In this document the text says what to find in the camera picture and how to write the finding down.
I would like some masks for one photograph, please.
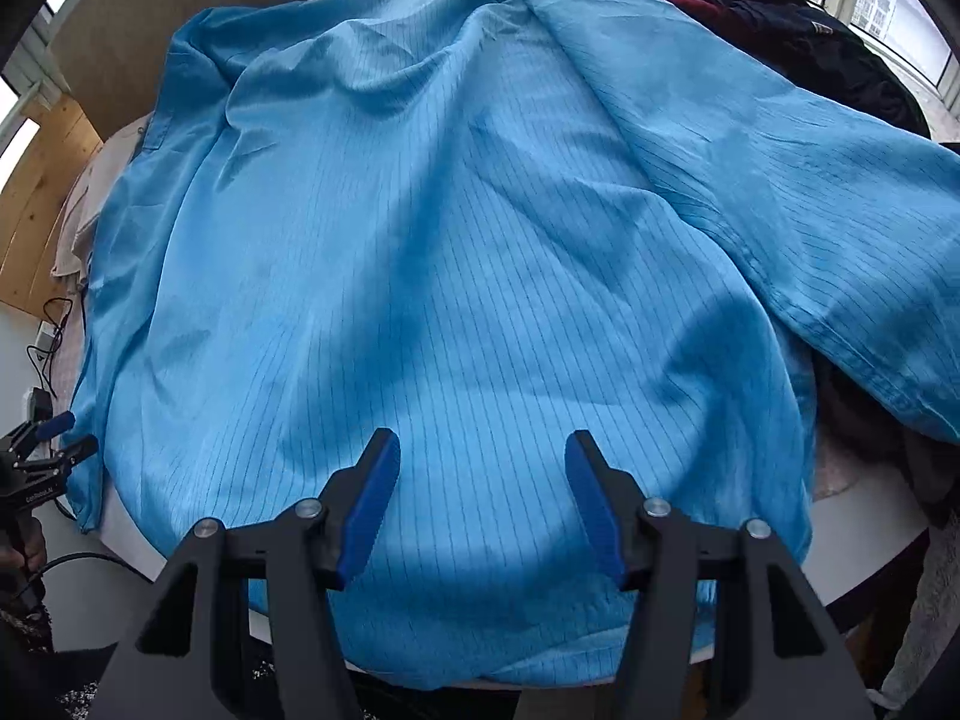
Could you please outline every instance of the electrical outlet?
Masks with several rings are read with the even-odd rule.
[[[42,356],[46,356],[54,347],[54,338],[56,338],[56,327],[50,322],[40,322],[40,328],[37,330],[37,340],[34,341],[34,346],[36,346],[40,352],[44,353]]]

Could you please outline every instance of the beige cloth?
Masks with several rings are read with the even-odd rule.
[[[80,377],[80,366],[83,365],[83,345],[85,344],[85,329],[83,328],[83,306],[80,300],[83,295],[76,290],[74,277],[67,279],[66,296],[73,300],[73,308],[66,320],[64,336],[61,345],[50,361],[50,384],[56,393],[54,398],[54,413],[65,412],[73,401],[73,391]]]
[[[56,259],[50,271],[54,279],[75,276],[86,283],[86,264],[93,249],[100,210],[117,178],[130,162],[146,129],[149,115],[128,124],[94,154],[73,185],[64,204],[64,226],[56,242]]]

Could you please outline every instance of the dark clothing pile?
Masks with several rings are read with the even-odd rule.
[[[917,100],[883,60],[806,0],[666,1],[797,86],[930,137]],[[899,466],[931,521],[944,527],[960,512],[960,447],[905,428],[819,355],[816,374],[819,419],[832,435],[861,458]]]
[[[666,0],[800,88],[930,137],[920,105],[846,25],[806,0]]]

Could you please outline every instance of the black cable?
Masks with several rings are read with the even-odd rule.
[[[54,320],[54,317],[50,316],[50,312],[47,310],[47,307],[51,303],[62,302],[66,303],[66,311],[64,316],[59,322]],[[50,322],[54,326],[54,337],[50,341],[50,349],[44,351],[35,343],[31,343],[27,346],[27,358],[30,360],[30,365],[34,367],[35,372],[37,372],[37,378],[40,379],[40,387],[46,389],[50,394],[56,397],[56,391],[54,390],[53,383],[50,381],[50,373],[48,368],[50,367],[51,361],[54,358],[54,355],[59,351],[59,348],[64,344],[64,330],[66,329],[66,323],[70,319],[70,313],[73,311],[73,300],[70,298],[50,298],[43,304],[43,315],[47,317],[47,322]],[[37,356],[34,356],[30,353],[31,351],[35,352]],[[40,360],[40,355],[44,355],[43,360]]]
[[[73,522],[77,521],[77,517],[74,517],[74,515],[70,513],[70,509],[67,509],[64,504],[59,502],[59,498],[54,498],[54,506],[56,506],[56,510],[67,519],[72,520]]]
[[[89,287],[83,287],[80,290],[80,319],[83,321],[83,337],[86,338],[86,291]]]
[[[37,571],[37,573],[32,575],[30,579],[27,579],[27,584],[24,584],[24,586],[21,587],[20,591],[13,596],[13,600],[15,601],[17,598],[23,595],[27,591],[27,587],[29,587],[35,581],[40,579],[40,577],[46,574],[47,571],[49,571],[51,568],[56,568],[58,565],[63,565],[66,562],[72,562],[72,560],[85,559],[86,557],[90,557],[90,559],[93,559],[93,560],[106,560],[107,562],[113,562],[113,563],[116,563],[117,565],[122,565],[124,568],[126,568],[126,570],[130,571],[133,574],[136,574],[140,579],[142,579],[146,583],[148,584],[154,583],[152,579],[147,577],[146,574],[141,574],[132,565],[126,562],[126,560],[121,560],[120,557],[115,557],[114,555],[102,555],[99,552],[73,552],[70,555],[63,555],[62,557],[57,557],[56,560],[51,560],[51,562],[48,562],[47,565],[42,567],[40,571]]]

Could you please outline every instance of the wooden panel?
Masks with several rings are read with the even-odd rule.
[[[204,8],[296,0],[75,0],[58,15],[50,50],[71,95],[107,140],[149,113],[173,33]]]
[[[66,95],[50,111],[27,113],[40,130],[0,193],[0,300],[42,319],[43,303],[60,294],[50,269],[61,209],[101,142]]]

